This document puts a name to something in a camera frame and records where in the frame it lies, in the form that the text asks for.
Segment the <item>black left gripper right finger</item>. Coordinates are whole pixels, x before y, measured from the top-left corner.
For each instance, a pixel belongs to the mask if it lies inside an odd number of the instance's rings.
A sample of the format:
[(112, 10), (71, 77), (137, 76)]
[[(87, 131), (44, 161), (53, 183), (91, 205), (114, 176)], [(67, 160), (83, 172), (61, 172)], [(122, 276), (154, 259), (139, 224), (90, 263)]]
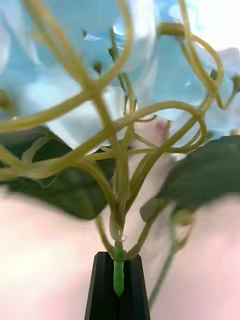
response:
[(124, 263), (124, 291), (119, 298), (120, 320), (149, 320), (143, 264), (140, 255)]

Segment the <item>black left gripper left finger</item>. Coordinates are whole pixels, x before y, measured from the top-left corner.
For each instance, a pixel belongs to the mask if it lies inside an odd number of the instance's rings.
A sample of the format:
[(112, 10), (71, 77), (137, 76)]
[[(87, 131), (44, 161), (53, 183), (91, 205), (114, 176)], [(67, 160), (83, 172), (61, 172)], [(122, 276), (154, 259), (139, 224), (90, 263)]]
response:
[(117, 300), (114, 292), (114, 261), (101, 251), (93, 260), (85, 309), (86, 320), (117, 320)]

